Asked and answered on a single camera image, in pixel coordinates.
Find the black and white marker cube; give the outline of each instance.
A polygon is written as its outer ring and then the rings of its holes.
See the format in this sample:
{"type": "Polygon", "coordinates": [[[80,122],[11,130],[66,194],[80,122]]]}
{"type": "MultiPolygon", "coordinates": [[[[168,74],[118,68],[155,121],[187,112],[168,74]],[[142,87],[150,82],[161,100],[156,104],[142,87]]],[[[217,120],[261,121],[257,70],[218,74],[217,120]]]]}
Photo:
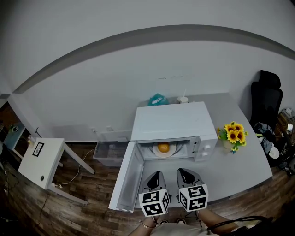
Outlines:
{"type": "Polygon", "coordinates": [[[187,212],[206,208],[208,203],[207,185],[179,189],[179,201],[187,212]]]}
{"type": "Polygon", "coordinates": [[[139,194],[139,204],[146,217],[167,213],[170,203],[167,189],[139,194]]]}

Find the blue plastic bag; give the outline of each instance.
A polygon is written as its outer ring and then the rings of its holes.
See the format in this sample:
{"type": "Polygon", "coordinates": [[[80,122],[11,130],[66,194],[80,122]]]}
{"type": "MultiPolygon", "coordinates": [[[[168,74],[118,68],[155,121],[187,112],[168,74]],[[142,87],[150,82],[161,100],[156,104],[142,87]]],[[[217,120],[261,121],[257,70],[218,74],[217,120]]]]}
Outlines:
{"type": "Polygon", "coordinates": [[[161,94],[156,94],[149,99],[148,106],[160,106],[160,105],[168,105],[169,102],[165,96],[161,94]]]}

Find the flower pot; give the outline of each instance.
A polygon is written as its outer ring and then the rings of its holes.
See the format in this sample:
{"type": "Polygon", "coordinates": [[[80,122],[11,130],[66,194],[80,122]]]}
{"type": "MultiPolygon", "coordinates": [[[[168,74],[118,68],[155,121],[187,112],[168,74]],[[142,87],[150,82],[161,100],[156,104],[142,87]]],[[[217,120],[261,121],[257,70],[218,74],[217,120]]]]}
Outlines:
{"type": "Polygon", "coordinates": [[[222,144],[226,149],[231,149],[234,146],[234,144],[229,142],[228,140],[222,140],[222,144]]]}

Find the shoe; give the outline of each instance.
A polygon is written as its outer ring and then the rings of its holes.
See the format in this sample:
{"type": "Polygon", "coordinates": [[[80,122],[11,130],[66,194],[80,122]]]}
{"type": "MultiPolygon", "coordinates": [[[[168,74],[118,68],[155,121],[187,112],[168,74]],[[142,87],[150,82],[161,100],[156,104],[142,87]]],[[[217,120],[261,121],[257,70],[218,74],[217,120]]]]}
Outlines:
{"type": "Polygon", "coordinates": [[[176,221],[176,224],[186,224],[185,220],[184,219],[178,219],[176,221]]]}
{"type": "Polygon", "coordinates": [[[164,224],[164,223],[169,223],[169,222],[168,222],[168,220],[163,219],[163,220],[160,222],[160,224],[164,224]]]}

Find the flower bouquet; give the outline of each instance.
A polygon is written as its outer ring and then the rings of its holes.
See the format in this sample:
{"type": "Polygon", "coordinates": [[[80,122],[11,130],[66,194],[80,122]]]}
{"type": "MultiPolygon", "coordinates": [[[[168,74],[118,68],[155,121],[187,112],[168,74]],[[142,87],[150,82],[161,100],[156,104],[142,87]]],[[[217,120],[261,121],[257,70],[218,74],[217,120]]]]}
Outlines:
{"type": "Polygon", "coordinates": [[[235,154],[239,150],[238,146],[246,146],[247,131],[244,131],[244,127],[235,121],[230,124],[226,124],[224,129],[217,128],[218,139],[223,141],[225,148],[231,149],[231,152],[235,154]]]}

